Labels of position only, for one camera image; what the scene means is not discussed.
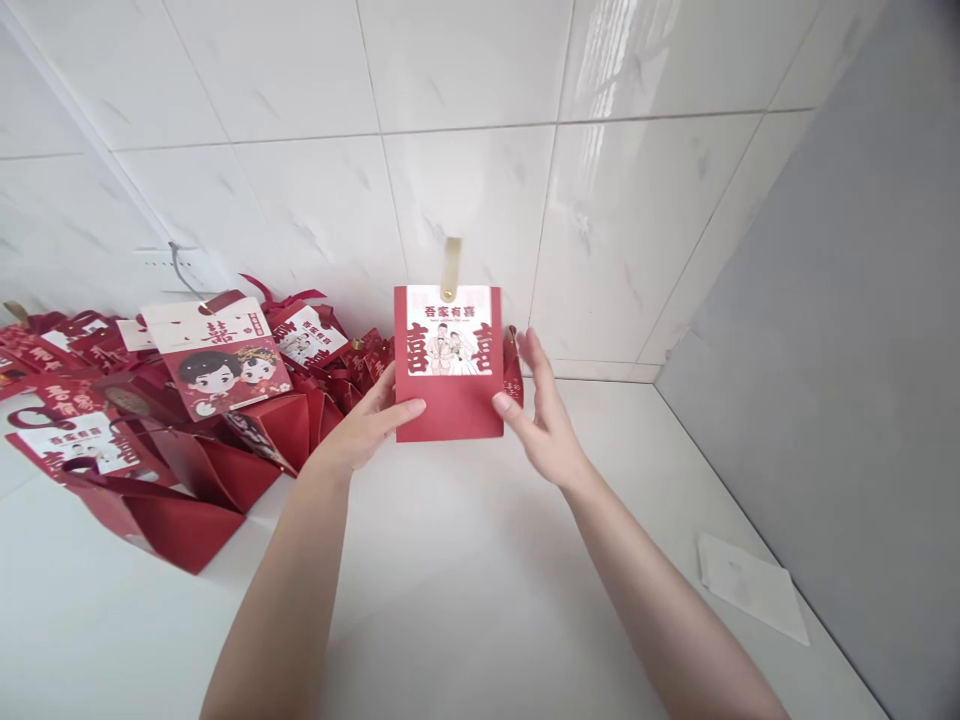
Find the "finger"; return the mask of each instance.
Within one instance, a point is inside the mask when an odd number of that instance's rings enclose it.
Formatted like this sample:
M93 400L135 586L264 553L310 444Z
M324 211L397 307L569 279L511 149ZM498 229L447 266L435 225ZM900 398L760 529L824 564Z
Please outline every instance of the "finger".
M525 333L520 335L520 355L533 373L533 384L537 388L537 393L542 393L546 398L554 400L560 397L557 390L557 382L553 377L553 368L550 366L550 360L547 353L544 352L543 345L540 344L540 338L537 331L528 328Z
M533 421L523 414L523 408L517 401L506 393L497 393L493 396L493 409L499 413L503 421L510 426L524 447L536 442L543 431L533 424Z
M391 362L377 384L357 403L363 415L372 415L393 405L393 386L397 381L397 363Z
M378 412L371 420L374 429L380 435L389 435L404 423L408 423L416 417L420 417L423 411L427 409L427 401L420 398L407 400L398 403L393 407Z

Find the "white paper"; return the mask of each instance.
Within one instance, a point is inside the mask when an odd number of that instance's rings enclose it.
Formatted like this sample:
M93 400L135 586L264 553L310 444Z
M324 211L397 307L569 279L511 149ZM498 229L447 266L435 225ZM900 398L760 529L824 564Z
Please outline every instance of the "white paper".
M810 646L789 572L706 533L698 547L700 579L710 592Z

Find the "pile of gift bags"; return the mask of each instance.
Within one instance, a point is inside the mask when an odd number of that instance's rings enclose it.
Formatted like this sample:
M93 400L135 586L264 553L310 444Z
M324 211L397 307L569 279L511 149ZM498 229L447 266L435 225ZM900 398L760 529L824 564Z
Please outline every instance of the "pile of gift bags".
M8 303L21 322L0 328L0 401L39 399L8 415L7 440L108 530L194 574L394 357L376 329L349 335L319 291L277 301L244 278L262 303L232 290L135 319ZM504 347L522 401L513 328Z

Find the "red ribbon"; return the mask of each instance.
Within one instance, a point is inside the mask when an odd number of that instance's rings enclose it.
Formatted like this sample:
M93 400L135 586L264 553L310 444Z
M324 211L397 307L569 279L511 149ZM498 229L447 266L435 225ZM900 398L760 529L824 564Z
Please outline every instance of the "red ribbon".
M255 277L251 275L244 275L243 273L239 273L239 275L248 283L257 288L257 290L263 293L264 315L269 315L275 310L283 310L283 308L293 305L293 303L295 303L297 300L319 300L326 297L326 295L319 290L304 290L302 292L298 292L296 295L291 295L286 300L281 300L278 302L277 300L273 299L273 293L270 292L269 288L267 288L266 285L257 280Z

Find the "wall tile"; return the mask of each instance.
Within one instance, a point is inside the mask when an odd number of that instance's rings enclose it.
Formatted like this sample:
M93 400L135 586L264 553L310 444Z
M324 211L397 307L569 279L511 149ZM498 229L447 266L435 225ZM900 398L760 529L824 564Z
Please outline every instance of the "wall tile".
M525 326L536 272L552 127L385 138L410 282L440 282L448 235L464 238L460 282L503 288Z
M664 363L807 130L813 111L766 115L647 339L640 362Z
M578 0L565 120L766 109L820 0Z
M0 25L0 157L76 153L86 149L67 112Z
M551 357L637 359L759 121L558 129L532 317Z
M346 330L392 335L393 287L407 281L378 137L291 140L235 147L289 280L317 288Z
M359 0L385 132L557 118L572 0Z
M223 141L161 0L10 0L113 150Z
M274 251L233 148L134 150L117 160L177 243L206 248L231 273L274 286L290 281L289 260Z
M86 155L0 162L0 257L109 262L159 240L100 162Z
M166 0L231 140L377 132L355 0Z
M129 313L162 297L132 251L162 247L97 158L0 161L0 263L32 305Z
M824 2L771 109L817 107L826 100L884 5L884 0Z

